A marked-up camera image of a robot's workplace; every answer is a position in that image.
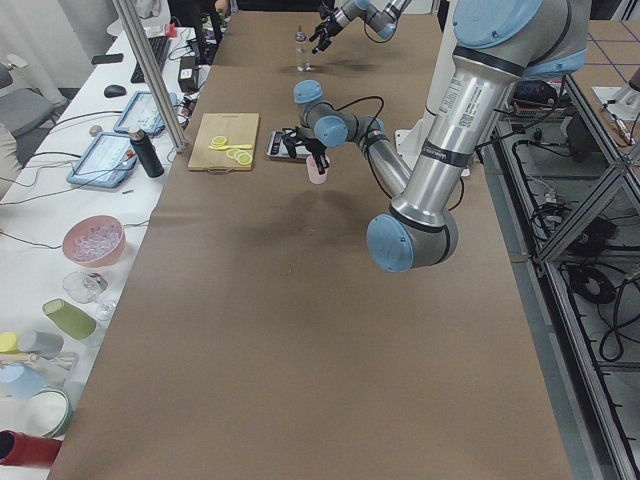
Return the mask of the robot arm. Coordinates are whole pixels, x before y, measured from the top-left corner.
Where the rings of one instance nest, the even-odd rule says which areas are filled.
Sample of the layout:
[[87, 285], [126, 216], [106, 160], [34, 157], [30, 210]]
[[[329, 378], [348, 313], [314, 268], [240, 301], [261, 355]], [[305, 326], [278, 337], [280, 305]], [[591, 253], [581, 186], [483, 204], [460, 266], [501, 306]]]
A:
[[380, 268], [406, 272], [451, 256], [458, 231], [447, 203], [486, 125], [516, 82], [582, 67], [590, 10], [588, 1], [458, 2], [454, 72], [414, 165], [393, 150], [378, 119], [336, 110], [315, 80], [294, 87], [297, 132], [318, 170], [328, 167], [326, 148], [355, 143], [391, 196], [366, 233]]
[[386, 43], [395, 35], [399, 19], [410, 4], [410, 1], [389, 1], [379, 10], [371, 1], [351, 0], [339, 7], [328, 7], [321, 3], [321, 22], [309, 37], [310, 42], [315, 42], [311, 53], [324, 52], [331, 45], [332, 39], [356, 19], [360, 19], [364, 28], [369, 27], [377, 35], [378, 39], [374, 39], [366, 32], [370, 40]]

